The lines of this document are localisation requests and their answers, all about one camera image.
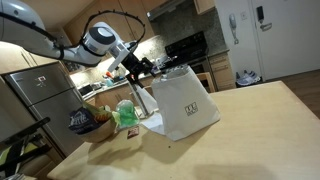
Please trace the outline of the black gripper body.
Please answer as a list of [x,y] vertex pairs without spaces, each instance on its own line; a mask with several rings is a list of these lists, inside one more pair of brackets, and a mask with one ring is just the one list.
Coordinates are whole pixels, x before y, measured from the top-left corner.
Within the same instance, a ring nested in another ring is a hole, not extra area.
[[129,53],[121,64],[129,71],[126,78],[132,83],[139,84],[138,76],[141,73],[151,74],[153,77],[156,76],[153,70],[154,64],[146,57],[139,60],[133,53]]

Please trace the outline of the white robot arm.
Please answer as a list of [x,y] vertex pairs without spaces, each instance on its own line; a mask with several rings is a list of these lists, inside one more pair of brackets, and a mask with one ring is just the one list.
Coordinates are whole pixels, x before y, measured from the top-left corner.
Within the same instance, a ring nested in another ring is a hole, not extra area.
[[61,45],[57,38],[45,30],[44,23],[35,10],[21,0],[0,0],[0,40],[22,47],[33,54],[76,63],[86,67],[96,67],[103,57],[110,53],[114,61],[108,71],[112,72],[122,64],[129,74],[126,78],[139,84],[139,75],[156,76],[156,65],[144,57],[139,60],[134,51],[145,35],[145,30],[138,40],[125,42],[119,34],[107,23],[97,22],[89,27],[90,22],[103,14],[113,13],[138,21],[142,27],[145,24],[138,16],[117,10],[103,10],[91,15],[79,41],[73,45]]

